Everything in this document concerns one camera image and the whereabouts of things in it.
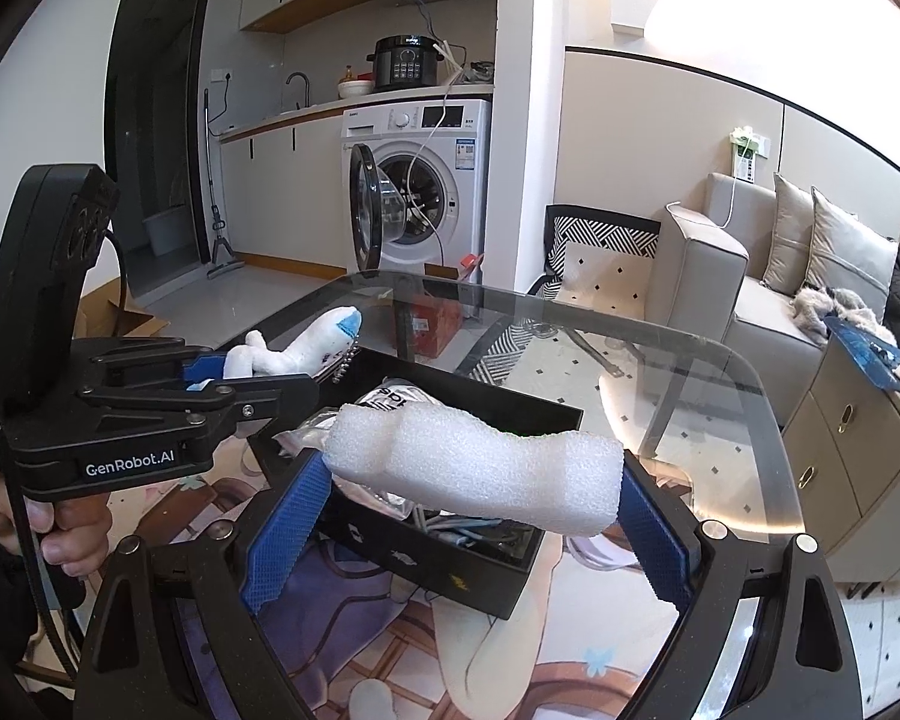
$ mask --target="washing machine door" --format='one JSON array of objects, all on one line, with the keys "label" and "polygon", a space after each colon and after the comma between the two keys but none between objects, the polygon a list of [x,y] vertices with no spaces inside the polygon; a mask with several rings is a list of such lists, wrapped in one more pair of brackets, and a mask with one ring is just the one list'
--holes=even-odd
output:
[{"label": "washing machine door", "polygon": [[399,240],[407,230],[406,201],[378,169],[365,143],[356,143],[350,152],[350,224],[361,271],[379,268],[383,245]]}]

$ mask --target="human hand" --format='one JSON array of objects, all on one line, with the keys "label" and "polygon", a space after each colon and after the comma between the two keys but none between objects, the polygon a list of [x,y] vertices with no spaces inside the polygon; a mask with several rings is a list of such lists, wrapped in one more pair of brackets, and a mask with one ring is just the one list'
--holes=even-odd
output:
[{"label": "human hand", "polygon": [[[59,565],[72,577],[83,577],[100,568],[107,553],[106,534],[113,524],[106,506],[108,493],[74,498],[56,504],[26,500],[26,516],[34,533],[46,533],[40,543],[44,560]],[[0,545],[20,554],[13,527],[7,486],[0,474]]]}]

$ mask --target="drawer handle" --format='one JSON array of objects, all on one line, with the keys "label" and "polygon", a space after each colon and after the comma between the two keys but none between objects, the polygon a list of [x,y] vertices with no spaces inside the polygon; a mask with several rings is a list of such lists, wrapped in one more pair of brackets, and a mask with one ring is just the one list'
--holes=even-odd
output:
[{"label": "drawer handle", "polygon": [[844,415],[840,417],[840,427],[837,428],[838,433],[847,432],[847,427],[853,421],[853,406],[848,404],[844,409]]},{"label": "drawer handle", "polygon": [[806,471],[803,471],[803,474],[800,474],[799,480],[797,480],[797,489],[803,490],[807,485],[809,485],[817,475],[817,470],[810,466]]}]

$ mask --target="black storage box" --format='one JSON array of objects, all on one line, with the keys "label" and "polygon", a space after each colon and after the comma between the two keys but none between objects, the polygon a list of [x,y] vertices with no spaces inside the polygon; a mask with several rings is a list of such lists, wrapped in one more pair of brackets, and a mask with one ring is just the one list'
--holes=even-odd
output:
[{"label": "black storage box", "polygon": [[[389,377],[406,379],[447,406],[466,410],[498,430],[543,436],[580,427],[583,413],[520,392],[490,386],[416,362],[361,349],[343,379],[320,385],[321,407],[352,403]],[[296,425],[272,423],[250,444],[267,474],[282,461],[272,439]],[[533,528],[519,562],[505,562],[474,549],[454,546],[421,533],[410,520],[400,522],[354,503],[333,489],[317,528],[329,538],[423,589],[463,605],[509,619],[527,584],[543,531]]]}]

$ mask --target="blue gripper pad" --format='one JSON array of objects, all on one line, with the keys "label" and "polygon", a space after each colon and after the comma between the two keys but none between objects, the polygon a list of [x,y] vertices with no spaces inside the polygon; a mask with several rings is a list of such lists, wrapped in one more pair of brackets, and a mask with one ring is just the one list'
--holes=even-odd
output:
[{"label": "blue gripper pad", "polygon": [[317,517],[330,497],[330,471],[314,452],[284,491],[260,535],[247,551],[247,579],[240,597],[253,613],[276,598],[290,576]]},{"label": "blue gripper pad", "polygon": [[183,381],[187,384],[223,379],[224,354],[204,354],[183,367]]},{"label": "blue gripper pad", "polygon": [[689,556],[626,466],[617,519],[656,597],[684,613],[693,599]]}]

